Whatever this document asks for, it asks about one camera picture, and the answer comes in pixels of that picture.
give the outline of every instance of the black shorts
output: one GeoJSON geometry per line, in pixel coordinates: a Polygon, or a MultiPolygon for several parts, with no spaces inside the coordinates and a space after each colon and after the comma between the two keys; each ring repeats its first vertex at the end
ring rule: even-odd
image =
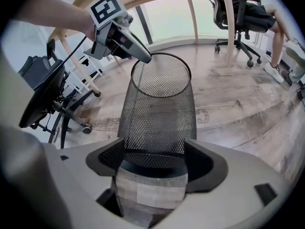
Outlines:
{"type": "MultiPolygon", "coordinates": [[[[234,13],[236,13],[236,14],[238,13],[238,7],[239,7],[239,4],[233,5],[234,13]]],[[[275,23],[275,18],[272,17],[271,15],[267,14],[264,5],[258,6],[258,5],[248,2],[248,3],[246,3],[246,9],[244,11],[244,14],[247,16],[256,17],[261,20],[264,20],[265,26],[268,29],[273,27],[273,25],[275,23]]]]}

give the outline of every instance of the chair base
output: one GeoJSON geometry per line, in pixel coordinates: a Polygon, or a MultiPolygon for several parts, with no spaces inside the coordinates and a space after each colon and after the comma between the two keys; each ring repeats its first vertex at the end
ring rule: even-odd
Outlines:
{"type": "MultiPolygon", "coordinates": [[[[62,124],[61,124],[61,149],[64,148],[64,142],[66,139],[66,133],[69,129],[68,124],[70,119],[72,119],[73,121],[75,121],[77,124],[79,124],[80,126],[83,127],[82,132],[85,134],[89,134],[91,132],[91,126],[87,123],[84,123],[83,121],[81,121],[79,118],[77,118],[73,112],[91,95],[94,94],[95,91],[93,89],[91,89],[90,91],[88,91],[86,94],[84,94],[83,96],[81,96],[78,100],[76,100],[70,107],[65,106],[65,104],[61,105],[60,103],[54,101],[53,102],[53,108],[59,112],[59,115],[54,123],[53,129],[52,130],[56,130],[57,125],[59,123],[59,120],[61,119],[61,117],[63,117],[62,120],[62,124]]],[[[49,138],[49,142],[52,141],[54,135],[52,135],[52,137],[50,136],[49,138]]]]}
{"type": "MultiPolygon", "coordinates": [[[[220,46],[220,45],[228,45],[228,40],[224,40],[224,39],[217,39],[216,41],[216,46],[220,46]]],[[[238,50],[243,50],[245,54],[247,54],[247,56],[249,57],[249,61],[252,60],[252,55],[250,54],[253,53],[254,55],[256,55],[258,57],[257,62],[261,63],[261,56],[254,51],[251,47],[249,47],[248,45],[244,44],[243,42],[241,42],[239,39],[235,39],[234,40],[234,45],[236,46],[236,48],[238,50]]]]}

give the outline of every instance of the human arm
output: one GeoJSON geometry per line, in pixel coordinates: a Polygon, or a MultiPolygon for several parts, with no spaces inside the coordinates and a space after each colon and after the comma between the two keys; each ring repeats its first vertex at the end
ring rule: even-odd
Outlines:
{"type": "Polygon", "coordinates": [[[94,41],[94,22],[90,13],[62,0],[26,0],[13,19],[79,31],[94,41]]]}

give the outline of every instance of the wooden floor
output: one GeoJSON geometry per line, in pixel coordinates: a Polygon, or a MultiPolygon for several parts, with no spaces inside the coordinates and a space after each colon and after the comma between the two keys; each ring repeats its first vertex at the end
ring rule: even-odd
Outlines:
{"type": "MultiPolygon", "coordinates": [[[[234,64],[226,66],[225,46],[220,53],[214,53],[213,45],[163,51],[184,59],[192,71],[197,139],[258,156],[294,183],[305,154],[305,109],[296,96],[299,85],[278,84],[263,70],[268,62],[265,57],[261,65],[247,67],[248,58],[242,51],[235,50],[234,64]]],[[[135,61],[112,68],[95,81],[101,97],[91,96],[76,112],[92,125],[93,131],[86,135],[81,128],[72,126],[65,147],[117,136],[135,61]]],[[[153,179],[120,169],[117,186],[126,219],[143,227],[160,220],[182,201],[186,181],[187,176],[153,179]],[[140,207],[137,211],[142,219],[131,213],[136,210],[135,205],[140,207]]]]}

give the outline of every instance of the white sneaker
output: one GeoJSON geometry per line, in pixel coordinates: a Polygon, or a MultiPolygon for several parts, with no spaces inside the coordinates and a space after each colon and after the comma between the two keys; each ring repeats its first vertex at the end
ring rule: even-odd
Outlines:
{"type": "Polygon", "coordinates": [[[283,83],[284,79],[282,78],[282,76],[280,75],[280,70],[278,67],[273,68],[271,66],[271,64],[268,62],[265,67],[264,70],[271,75],[278,83],[283,83]]]}
{"type": "Polygon", "coordinates": [[[292,41],[288,41],[286,53],[289,57],[294,59],[300,67],[305,68],[305,48],[300,43],[295,44],[292,41]]]}

